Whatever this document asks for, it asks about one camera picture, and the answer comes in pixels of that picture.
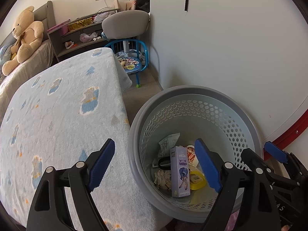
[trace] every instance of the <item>plastic wrapper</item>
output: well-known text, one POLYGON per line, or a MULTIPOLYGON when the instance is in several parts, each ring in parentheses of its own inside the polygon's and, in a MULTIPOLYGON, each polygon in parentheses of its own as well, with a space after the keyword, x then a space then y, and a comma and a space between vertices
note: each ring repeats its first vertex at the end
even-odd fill
POLYGON ((168 135, 166 138, 162 139, 158 143, 161 148, 157 155, 158 159, 167 157, 170 155, 170 149, 175 146, 179 137, 180 137, 180 133, 168 135))
POLYGON ((94 32, 94 33, 92 33, 92 34, 90 34, 90 35, 87 35, 87 34, 85 34, 85 33, 82 33, 81 35, 80 35, 80 40, 82 41, 82 42, 87 42, 87 41, 91 41, 91 40, 93 40, 94 38, 96 38, 97 37, 97 33, 96 32, 94 32))
POLYGON ((110 11, 110 12, 103 12, 97 16, 94 17, 94 23, 97 22, 102 22, 103 20, 105 20, 108 16, 113 15, 115 12, 114 11, 110 11))

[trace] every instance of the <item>light blue blanket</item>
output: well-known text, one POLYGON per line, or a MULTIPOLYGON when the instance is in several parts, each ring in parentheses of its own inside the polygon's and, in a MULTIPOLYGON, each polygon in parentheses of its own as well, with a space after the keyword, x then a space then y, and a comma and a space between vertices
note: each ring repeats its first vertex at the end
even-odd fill
MULTIPOLYGON (((41 72, 13 96, 0 128, 0 200, 26 226, 34 192, 48 166, 69 168, 108 138, 115 155, 92 192, 110 231, 154 231, 170 221, 140 193, 127 157, 122 92, 131 80, 109 48, 91 50, 41 72)), ((70 189, 67 202, 82 230, 70 189)))

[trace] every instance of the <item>chair seat cushion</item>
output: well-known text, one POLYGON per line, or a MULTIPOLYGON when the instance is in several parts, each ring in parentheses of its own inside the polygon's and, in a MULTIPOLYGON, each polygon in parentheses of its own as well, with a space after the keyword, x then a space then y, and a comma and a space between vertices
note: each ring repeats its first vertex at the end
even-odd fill
POLYGON ((142 68, 141 61, 137 57, 122 57, 119 61, 126 62, 124 70, 128 74, 138 72, 142 68))

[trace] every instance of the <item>blue gripper pad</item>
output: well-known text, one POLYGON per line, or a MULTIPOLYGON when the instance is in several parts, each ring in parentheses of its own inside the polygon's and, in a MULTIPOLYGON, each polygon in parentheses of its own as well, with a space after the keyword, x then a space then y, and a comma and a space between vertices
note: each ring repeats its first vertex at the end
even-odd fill
POLYGON ((222 189, 219 171, 199 139, 195 141, 195 153, 209 186, 219 193, 222 189))
POLYGON ((110 139, 109 143, 104 148, 103 152, 90 170, 88 183, 88 189, 90 192, 92 192, 96 187, 100 185, 109 166, 109 163, 115 154, 115 149, 115 142, 110 139))
POLYGON ((288 162, 288 158, 287 158, 286 153, 284 151, 282 151, 281 149, 279 149, 278 147, 276 147, 271 142, 266 142, 264 144, 264 149, 265 149, 265 151, 267 151, 270 155, 272 155, 272 157, 274 157, 280 163, 287 163, 288 162))

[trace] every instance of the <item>metal screw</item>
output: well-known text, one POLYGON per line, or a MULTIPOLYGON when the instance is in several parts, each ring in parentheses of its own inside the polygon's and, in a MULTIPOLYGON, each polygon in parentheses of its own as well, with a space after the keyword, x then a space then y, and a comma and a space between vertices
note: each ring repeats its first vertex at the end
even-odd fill
POLYGON ((79 161, 76 163, 76 167, 83 167, 84 166, 84 162, 83 161, 79 161))
POLYGON ((256 172, 257 172, 258 174, 262 174, 262 173, 263 173, 263 170, 262 170, 261 168, 257 167, 257 168, 256 168, 256 172))
POLYGON ((224 166, 225 166, 226 168, 233 168, 233 164, 232 164, 231 162, 226 162, 226 163, 224 164, 224 166))
POLYGON ((46 172, 47 172, 47 173, 50 173, 50 172, 53 171, 53 169, 54 169, 53 167, 48 167, 48 168, 46 168, 46 172))

